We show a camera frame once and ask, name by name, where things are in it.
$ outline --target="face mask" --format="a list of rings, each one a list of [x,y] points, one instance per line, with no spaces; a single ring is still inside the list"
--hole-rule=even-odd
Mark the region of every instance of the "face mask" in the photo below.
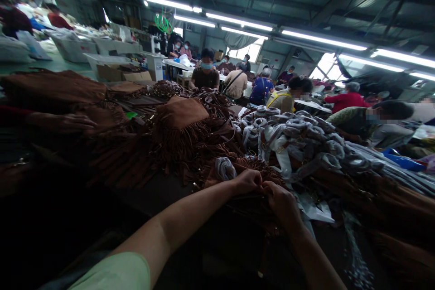
[[[201,63],[201,67],[204,69],[211,69],[211,68],[213,68],[213,64],[212,63]]]

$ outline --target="cardboard box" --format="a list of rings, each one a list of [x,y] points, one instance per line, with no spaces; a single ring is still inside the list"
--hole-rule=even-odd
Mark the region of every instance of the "cardboard box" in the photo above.
[[[214,53],[214,61],[221,61],[223,59],[223,52],[222,51],[216,51]]]
[[[138,82],[138,81],[151,81],[151,75],[146,72],[123,72],[118,70],[119,64],[111,65],[97,65],[98,80],[106,82]]]

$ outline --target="white plastic bin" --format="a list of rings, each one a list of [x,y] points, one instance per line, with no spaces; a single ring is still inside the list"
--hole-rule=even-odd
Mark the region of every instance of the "white plastic bin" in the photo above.
[[[84,53],[87,57],[89,64],[93,71],[98,72],[97,65],[104,66],[106,64],[134,64],[135,66],[139,66],[140,64],[137,61],[132,61],[126,57],[116,57],[116,56],[103,56],[100,54],[89,54]]]

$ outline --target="blue shirt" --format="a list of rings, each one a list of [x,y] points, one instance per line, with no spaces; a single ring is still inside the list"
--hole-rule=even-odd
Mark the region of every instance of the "blue shirt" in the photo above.
[[[262,103],[263,99],[267,99],[267,96],[269,95],[269,91],[273,89],[273,83],[263,77],[257,77],[257,79],[254,81],[254,84],[252,85],[252,94],[249,97],[249,101],[253,104],[264,104]]]

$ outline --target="curtain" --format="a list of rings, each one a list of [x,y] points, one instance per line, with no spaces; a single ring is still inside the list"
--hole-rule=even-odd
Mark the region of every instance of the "curtain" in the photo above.
[[[227,32],[224,38],[224,42],[230,48],[230,50],[240,50],[257,40],[258,38],[254,38],[252,36],[234,34],[230,32]]]

